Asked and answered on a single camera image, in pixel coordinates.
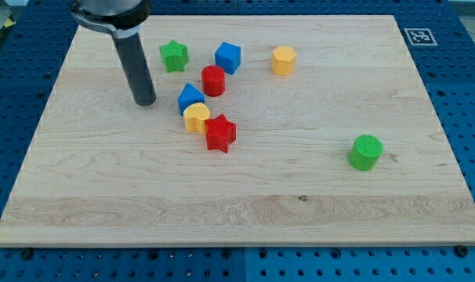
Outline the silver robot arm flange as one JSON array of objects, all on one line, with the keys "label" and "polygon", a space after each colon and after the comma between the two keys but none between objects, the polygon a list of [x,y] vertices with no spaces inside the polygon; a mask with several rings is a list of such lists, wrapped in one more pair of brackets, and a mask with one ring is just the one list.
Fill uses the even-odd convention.
[{"label": "silver robot arm flange", "polygon": [[83,27],[112,33],[141,25],[150,15],[151,3],[150,0],[73,0],[68,8]]}]

